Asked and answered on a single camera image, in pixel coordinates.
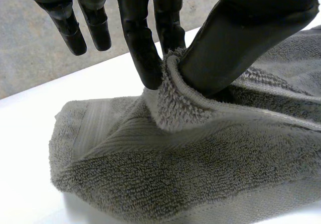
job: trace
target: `towel fold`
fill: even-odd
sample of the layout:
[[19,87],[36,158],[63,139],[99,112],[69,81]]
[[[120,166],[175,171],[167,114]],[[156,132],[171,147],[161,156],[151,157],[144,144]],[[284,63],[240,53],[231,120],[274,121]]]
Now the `towel fold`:
[[72,101],[53,184],[129,223],[251,223],[321,200],[321,31],[281,42],[207,99],[165,57],[142,96]]

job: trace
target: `terry cloth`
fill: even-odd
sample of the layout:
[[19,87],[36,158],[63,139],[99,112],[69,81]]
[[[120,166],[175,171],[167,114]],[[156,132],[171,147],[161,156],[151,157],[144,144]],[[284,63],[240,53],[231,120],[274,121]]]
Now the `terry cloth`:
[[62,108],[52,183],[128,223],[251,223],[321,200],[321,30],[264,54],[230,102],[184,83],[182,52],[158,90]]

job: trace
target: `white table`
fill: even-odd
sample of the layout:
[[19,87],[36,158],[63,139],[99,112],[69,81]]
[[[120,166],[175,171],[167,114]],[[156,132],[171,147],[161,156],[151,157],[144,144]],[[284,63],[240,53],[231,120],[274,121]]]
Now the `white table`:
[[[307,29],[317,25],[321,14]],[[186,33],[187,45],[197,31]],[[159,43],[156,46],[161,55]],[[140,95],[142,90],[127,53],[0,100],[0,224],[120,224],[55,189],[50,182],[48,141],[54,116],[66,102]],[[321,202],[262,223],[320,224]]]

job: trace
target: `concrete floor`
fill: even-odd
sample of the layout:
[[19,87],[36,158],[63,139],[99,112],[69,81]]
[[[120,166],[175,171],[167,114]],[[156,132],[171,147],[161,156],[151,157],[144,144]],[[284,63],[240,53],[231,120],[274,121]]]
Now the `concrete floor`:
[[[188,31],[203,24],[218,0],[184,0],[183,28]],[[107,0],[105,9],[112,48],[98,52],[90,38],[81,10],[74,10],[87,43],[87,53],[72,55],[49,16],[32,0],[0,0],[0,99],[31,87],[92,66],[128,52],[121,29],[117,0]],[[158,41],[149,1],[148,25]]]

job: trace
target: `gray towel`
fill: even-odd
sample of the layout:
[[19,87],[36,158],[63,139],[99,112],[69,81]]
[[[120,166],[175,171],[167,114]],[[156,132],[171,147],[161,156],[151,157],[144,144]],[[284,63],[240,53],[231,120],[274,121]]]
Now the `gray towel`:
[[321,31],[258,59],[230,102],[188,87],[181,54],[158,90],[62,108],[53,184],[129,223],[251,223],[321,200]]

